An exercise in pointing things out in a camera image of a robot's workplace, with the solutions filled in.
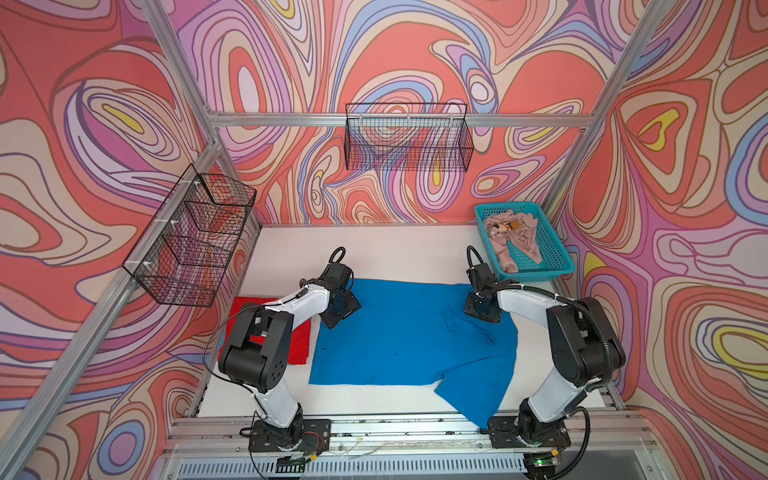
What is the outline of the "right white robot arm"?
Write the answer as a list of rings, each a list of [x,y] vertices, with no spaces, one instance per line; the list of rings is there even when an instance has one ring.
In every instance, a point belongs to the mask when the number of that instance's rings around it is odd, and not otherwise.
[[[500,281],[473,246],[466,248],[466,258],[472,291],[465,314],[492,324],[505,313],[519,315],[545,327],[549,336],[552,370],[521,402],[512,426],[502,431],[514,434],[515,441],[527,447],[567,446],[565,419],[626,363],[605,310],[591,297],[571,299],[541,287]]]

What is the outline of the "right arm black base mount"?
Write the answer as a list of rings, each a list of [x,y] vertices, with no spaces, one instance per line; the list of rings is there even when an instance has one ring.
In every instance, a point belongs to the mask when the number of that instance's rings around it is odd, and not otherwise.
[[[552,448],[563,450],[571,446],[565,426],[566,414],[557,412],[547,421],[535,413],[530,399],[521,402],[515,416],[493,416],[488,420],[483,434],[490,437],[492,447],[501,448]]]

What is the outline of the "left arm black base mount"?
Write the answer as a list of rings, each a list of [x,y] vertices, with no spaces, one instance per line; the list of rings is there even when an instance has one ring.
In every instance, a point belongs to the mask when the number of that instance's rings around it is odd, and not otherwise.
[[[250,453],[302,452],[321,454],[328,450],[332,421],[327,418],[305,419],[302,408],[288,427],[279,428],[256,418],[241,434],[248,439]]]

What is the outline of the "blue t shirt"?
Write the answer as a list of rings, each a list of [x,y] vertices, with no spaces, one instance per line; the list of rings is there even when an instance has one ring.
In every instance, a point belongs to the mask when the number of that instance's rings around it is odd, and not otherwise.
[[[465,314],[467,284],[360,279],[358,311],[321,327],[309,382],[335,386],[434,385],[437,396],[484,428],[511,383],[518,329]]]

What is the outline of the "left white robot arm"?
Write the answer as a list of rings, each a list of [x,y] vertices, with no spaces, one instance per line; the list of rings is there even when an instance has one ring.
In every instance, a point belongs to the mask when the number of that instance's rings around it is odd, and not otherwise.
[[[354,273],[342,262],[345,254],[345,247],[336,248],[319,277],[301,281],[296,292],[272,303],[248,303],[234,317],[218,370],[257,403],[245,430],[251,453],[327,449],[330,428],[304,425],[303,409],[284,375],[294,330],[315,316],[333,329],[361,308],[352,292]]]

